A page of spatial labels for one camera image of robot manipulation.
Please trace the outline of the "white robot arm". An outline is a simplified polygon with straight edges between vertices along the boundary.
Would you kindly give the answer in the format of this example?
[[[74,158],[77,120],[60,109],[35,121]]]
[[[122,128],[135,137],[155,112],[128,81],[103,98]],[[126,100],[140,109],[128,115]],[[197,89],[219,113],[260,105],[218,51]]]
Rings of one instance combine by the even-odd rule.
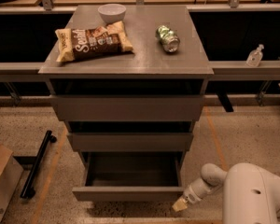
[[[280,176],[251,163],[229,171],[207,163],[173,204],[178,212],[223,189],[223,224],[280,224]]]

